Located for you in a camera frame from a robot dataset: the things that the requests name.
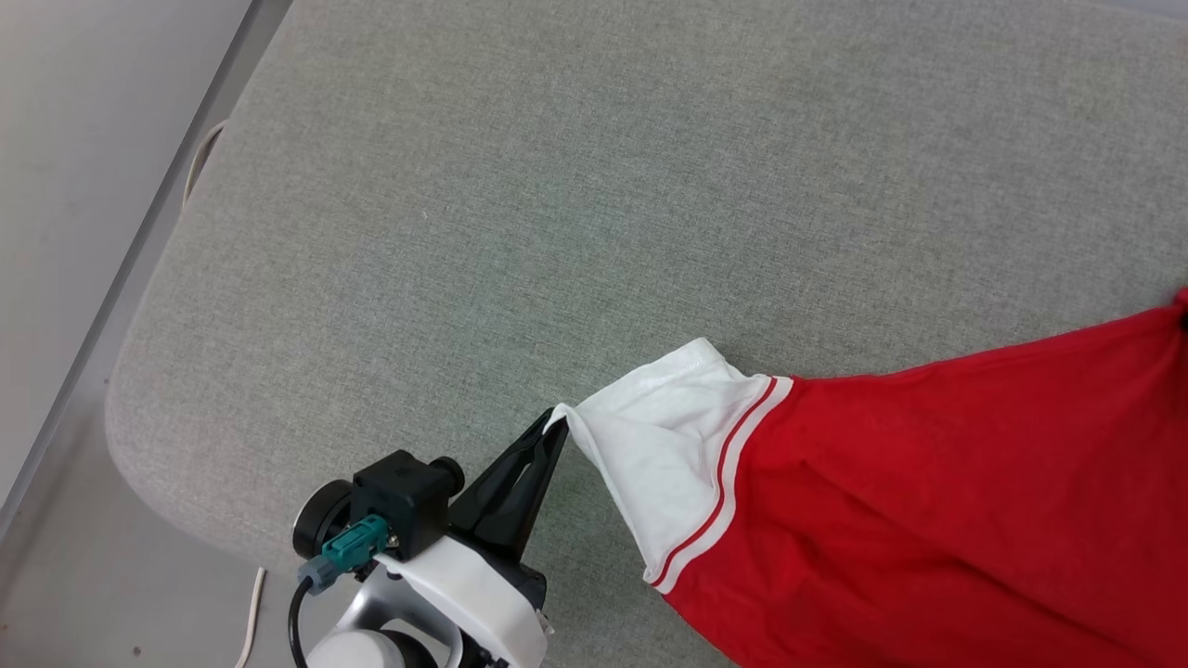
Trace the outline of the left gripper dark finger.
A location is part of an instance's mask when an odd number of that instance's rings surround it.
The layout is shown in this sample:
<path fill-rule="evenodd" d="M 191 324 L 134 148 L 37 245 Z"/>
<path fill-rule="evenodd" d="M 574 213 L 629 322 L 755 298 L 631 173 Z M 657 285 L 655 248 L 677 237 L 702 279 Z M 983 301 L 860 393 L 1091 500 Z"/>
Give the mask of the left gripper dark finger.
<path fill-rule="evenodd" d="M 536 421 L 508 445 L 462 492 L 462 537 L 522 561 L 568 434 L 564 421 Z"/>
<path fill-rule="evenodd" d="M 531 532 L 560 460 L 560 422 L 541 414 L 450 508 L 457 532 Z"/>

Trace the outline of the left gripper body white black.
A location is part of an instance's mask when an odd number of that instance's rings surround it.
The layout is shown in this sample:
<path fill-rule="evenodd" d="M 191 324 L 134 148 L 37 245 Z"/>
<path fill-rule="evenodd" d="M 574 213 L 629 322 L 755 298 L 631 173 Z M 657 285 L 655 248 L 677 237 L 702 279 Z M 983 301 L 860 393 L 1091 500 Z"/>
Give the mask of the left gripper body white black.
<path fill-rule="evenodd" d="M 407 561 L 375 554 L 417 595 L 508 668 L 541 668 L 548 635 L 537 609 L 486 559 L 453 537 L 442 537 Z"/>

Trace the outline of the red and white jersey garment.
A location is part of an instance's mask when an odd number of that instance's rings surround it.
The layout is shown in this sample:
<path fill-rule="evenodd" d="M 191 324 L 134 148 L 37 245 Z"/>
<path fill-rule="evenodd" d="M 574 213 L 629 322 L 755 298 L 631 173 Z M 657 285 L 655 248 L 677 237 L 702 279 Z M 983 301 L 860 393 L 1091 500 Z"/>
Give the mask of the red and white jersey garment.
<path fill-rule="evenodd" d="M 891 374 L 699 339 L 549 422 L 742 668 L 1188 668 L 1188 288 Z"/>

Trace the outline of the grey floor rail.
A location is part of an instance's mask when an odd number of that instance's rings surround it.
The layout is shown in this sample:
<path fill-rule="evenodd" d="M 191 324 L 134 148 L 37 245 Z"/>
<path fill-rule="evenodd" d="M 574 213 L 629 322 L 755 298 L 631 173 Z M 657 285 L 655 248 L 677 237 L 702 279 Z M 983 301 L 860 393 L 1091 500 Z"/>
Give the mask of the grey floor rail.
<path fill-rule="evenodd" d="M 106 443 L 187 188 L 293 0 L 0 0 L 0 546 Z"/>

